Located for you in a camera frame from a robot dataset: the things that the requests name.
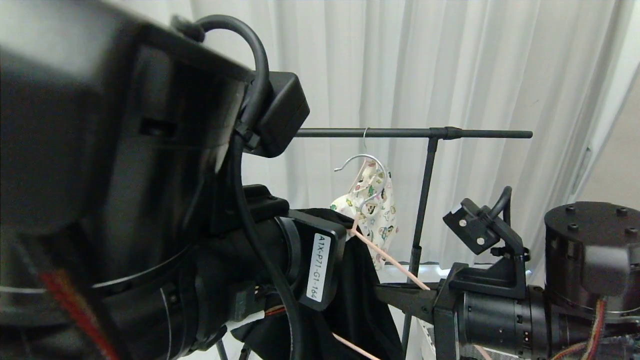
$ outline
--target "black cloth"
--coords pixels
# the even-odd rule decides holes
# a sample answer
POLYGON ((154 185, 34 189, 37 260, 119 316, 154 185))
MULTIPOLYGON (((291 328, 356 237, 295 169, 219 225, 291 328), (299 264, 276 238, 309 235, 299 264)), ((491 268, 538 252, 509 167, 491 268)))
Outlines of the black cloth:
MULTIPOLYGON (((353 219, 330 209, 301 210, 309 215, 342 224, 349 229, 353 219)), ((333 302, 321 313, 300 306, 305 326, 305 359, 366 359, 337 341, 332 332, 382 360, 403 358, 396 325, 386 304, 374 294, 379 284, 367 245, 353 237, 344 249, 342 271, 333 302)), ((232 332, 263 360, 289 358, 291 346, 286 316, 274 316, 245 325, 232 332)))

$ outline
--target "beige wall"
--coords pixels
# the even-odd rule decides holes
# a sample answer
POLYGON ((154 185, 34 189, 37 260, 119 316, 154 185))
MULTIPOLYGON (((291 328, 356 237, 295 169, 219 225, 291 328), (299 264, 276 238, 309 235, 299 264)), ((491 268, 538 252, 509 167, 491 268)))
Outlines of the beige wall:
POLYGON ((606 201, 640 210, 640 77, 579 200, 606 201))

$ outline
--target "white patterned garment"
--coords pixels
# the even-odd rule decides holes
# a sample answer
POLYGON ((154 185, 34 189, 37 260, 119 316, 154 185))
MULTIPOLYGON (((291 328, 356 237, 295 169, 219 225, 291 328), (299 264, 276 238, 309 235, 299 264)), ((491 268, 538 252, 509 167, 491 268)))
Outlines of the white patterned garment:
MULTIPOLYGON (((353 190, 331 203, 332 210, 355 218, 361 203, 371 195, 378 194, 363 206, 358 226, 364 236, 385 252, 388 251, 398 231, 391 172, 387 175, 387 183, 383 189, 385 177, 383 170, 375 161, 367 160, 365 167, 358 174, 358 182, 353 190)), ((369 253, 376 270, 382 269, 384 259, 371 249, 369 253)))

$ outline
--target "white curtain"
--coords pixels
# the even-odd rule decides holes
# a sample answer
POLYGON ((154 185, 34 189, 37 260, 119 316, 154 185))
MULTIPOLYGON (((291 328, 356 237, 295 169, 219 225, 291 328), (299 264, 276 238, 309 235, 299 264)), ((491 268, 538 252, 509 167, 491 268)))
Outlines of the white curtain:
MULTIPOLYGON (((543 255, 542 218, 569 199, 593 128, 595 103, 611 91, 618 44, 630 37, 633 1, 121 1, 165 24, 174 13, 233 15, 261 37, 272 70, 299 75, 311 107, 305 127, 523 129, 532 140, 464 139, 438 146, 422 261, 493 261, 473 253, 442 216, 464 197, 492 205, 513 192, 513 227, 543 255)), ((232 33, 206 45, 253 67, 232 33)), ((619 85, 616 91, 626 91, 619 85)), ((399 236, 390 252, 409 260, 426 139, 367 139, 393 172, 399 236)), ((361 139, 295 139, 281 157, 247 156, 245 183, 262 183, 295 208, 328 207, 359 164, 333 173, 361 139)))

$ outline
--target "hanger hook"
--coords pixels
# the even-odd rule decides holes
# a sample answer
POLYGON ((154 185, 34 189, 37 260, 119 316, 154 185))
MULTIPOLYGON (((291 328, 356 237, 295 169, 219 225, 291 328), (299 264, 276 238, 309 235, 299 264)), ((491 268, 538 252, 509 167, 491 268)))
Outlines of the hanger hook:
POLYGON ((369 150, 367 150, 367 130, 369 130, 368 126, 364 129, 364 133, 362 134, 362 142, 364 143, 364 152, 369 152, 369 150))
MULTIPOLYGON (((375 162, 378 164, 378 166, 382 169, 382 171, 383 171, 383 172, 384 172, 384 174, 385 174, 385 177, 384 177, 384 178, 383 178, 383 180, 382 180, 382 190, 384 190, 384 189, 385 189, 385 187, 386 187, 386 185, 387 185, 387 179, 388 179, 387 169, 385 168, 385 166, 384 166, 384 165, 382 165, 382 163, 380 162, 380 160, 376 159, 374 156, 371 156, 371 155, 369 155, 369 154, 358 154, 358 155, 354 155, 354 156, 352 156, 352 157, 348 158, 348 159, 347 159, 347 161, 345 161, 345 162, 344 162, 344 164, 342 164, 342 166, 341 166, 341 167, 339 167, 339 168, 335 168, 333 171, 334 171, 334 172, 336 172, 336 171, 340 171, 340 170, 342 170, 345 166, 347 166, 347 164, 348 164, 351 160, 356 159, 356 158, 370 158, 370 159, 372 159, 373 161, 375 161, 375 162)), ((375 198, 375 197, 376 197, 376 196, 378 196, 378 195, 379 195, 379 193, 376 193, 376 194, 374 194, 374 195, 372 195, 372 196, 370 196, 370 197, 368 197, 368 198, 364 199, 364 201, 360 204, 360 207, 358 208, 358 211, 359 211, 358 213, 361 213, 361 212, 362 212, 362 207, 364 206, 364 204, 366 204, 366 203, 367 203, 367 201, 370 201, 371 199, 375 198)))

